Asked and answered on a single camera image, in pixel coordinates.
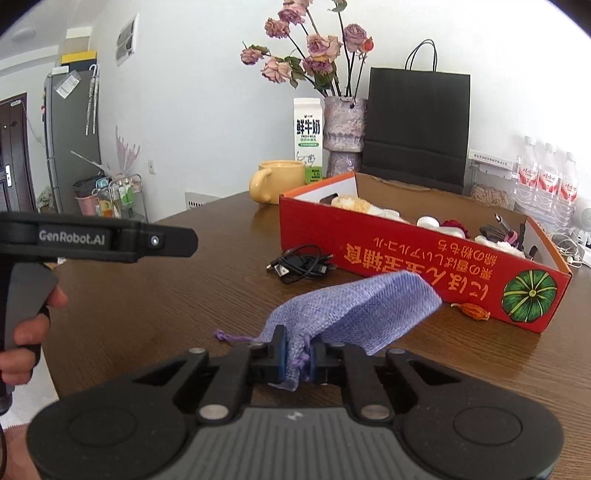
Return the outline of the person's left hand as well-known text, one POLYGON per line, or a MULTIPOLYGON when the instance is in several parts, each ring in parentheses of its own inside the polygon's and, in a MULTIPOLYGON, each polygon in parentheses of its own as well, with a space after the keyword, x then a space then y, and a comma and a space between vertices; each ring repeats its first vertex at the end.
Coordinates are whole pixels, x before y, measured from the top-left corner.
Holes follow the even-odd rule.
POLYGON ((14 332, 16 348, 1 353, 0 365, 4 383, 18 386, 30 381, 36 365, 36 356, 30 348, 40 345, 49 329, 50 320, 44 313, 39 313, 35 318, 18 325, 14 332))

